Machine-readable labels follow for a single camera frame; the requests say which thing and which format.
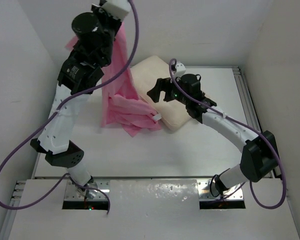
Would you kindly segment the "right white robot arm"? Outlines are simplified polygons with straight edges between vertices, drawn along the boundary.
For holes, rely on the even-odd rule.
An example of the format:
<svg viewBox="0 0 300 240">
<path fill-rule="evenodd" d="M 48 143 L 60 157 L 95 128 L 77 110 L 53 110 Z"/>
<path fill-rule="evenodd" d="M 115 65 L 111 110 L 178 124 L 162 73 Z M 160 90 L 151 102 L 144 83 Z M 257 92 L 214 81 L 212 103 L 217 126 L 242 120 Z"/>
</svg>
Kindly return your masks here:
<svg viewBox="0 0 300 240">
<path fill-rule="evenodd" d="M 157 80 L 164 101 L 178 101 L 199 123 L 208 126 L 230 141 L 241 153 L 240 162 L 213 176 L 210 192 L 217 198 L 230 188 L 246 182 L 257 183 L 279 166 L 275 136 L 270 131 L 257 132 L 228 116 L 201 90 L 198 74 L 185 74 L 177 79 Z"/>
</svg>

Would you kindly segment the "cream pillow with bear print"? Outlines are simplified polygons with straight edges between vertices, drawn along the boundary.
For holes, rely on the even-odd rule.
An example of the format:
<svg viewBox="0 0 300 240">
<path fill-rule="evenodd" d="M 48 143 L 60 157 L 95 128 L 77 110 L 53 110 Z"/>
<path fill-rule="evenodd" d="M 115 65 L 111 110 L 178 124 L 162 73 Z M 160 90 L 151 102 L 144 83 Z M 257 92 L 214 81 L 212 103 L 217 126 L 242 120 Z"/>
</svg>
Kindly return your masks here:
<svg viewBox="0 0 300 240">
<path fill-rule="evenodd" d="M 188 122 L 198 125 L 187 113 L 186 107 L 174 100 L 163 101 L 165 93 L 160 93 L 160 100 L 155 103 L 147 96 L 147 92 L 154 87 L 159 78 L 169 78 L 169 65 L 156 55 L 150 56 L 131 68 L 133 84 L 138 95 L 150 104 L 159 114 L 161 122 L 171 131 L 176 132 Z"/>
</svg>

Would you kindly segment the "pink pillowcase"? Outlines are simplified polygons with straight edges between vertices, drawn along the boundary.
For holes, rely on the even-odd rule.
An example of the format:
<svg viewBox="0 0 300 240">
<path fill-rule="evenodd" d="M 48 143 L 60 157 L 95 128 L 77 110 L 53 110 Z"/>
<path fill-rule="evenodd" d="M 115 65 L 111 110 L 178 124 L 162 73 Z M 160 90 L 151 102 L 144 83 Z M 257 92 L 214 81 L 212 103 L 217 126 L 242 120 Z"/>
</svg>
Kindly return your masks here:
<svg viewBox="0 0 300 240">
<path fill-rule="evenodd" d="M 104 73 L 102 82 L 118 73 L 127 61 L 127 39 L 125 26 L 122 24 L 115 37 L 111 64 L 102 69 Z M 143 129 L 151 132 L 162 129 L 159 121 L 153 120 L 153 116 L 158 112 L 137 93 L 130 68 L 101 90 L 101 127 L 120 124 L 131 137 Z"/>
</svg>

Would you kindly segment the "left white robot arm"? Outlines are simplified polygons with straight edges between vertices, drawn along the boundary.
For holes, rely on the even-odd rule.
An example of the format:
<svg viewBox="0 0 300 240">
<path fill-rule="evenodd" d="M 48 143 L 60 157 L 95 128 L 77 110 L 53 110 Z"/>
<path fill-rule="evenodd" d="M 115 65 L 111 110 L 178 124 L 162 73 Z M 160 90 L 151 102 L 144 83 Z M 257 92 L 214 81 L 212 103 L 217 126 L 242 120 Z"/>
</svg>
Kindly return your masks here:
<svg viewBox="0 0 300 240">
<path fill-rule="evenodd" d="M 104 75 L 102 68 L 111 64 L 116 35 L 129 12 L 137 17 L 130 0 L 102 0 L 73 19 L 77 42 L 60 69 L 48 123 L 30 142 L 51 166 L 65 168 L 80 186 L 93 178 L 82 163 L 84 151 L 70 138 L 81 107 Z"/>
</svg>

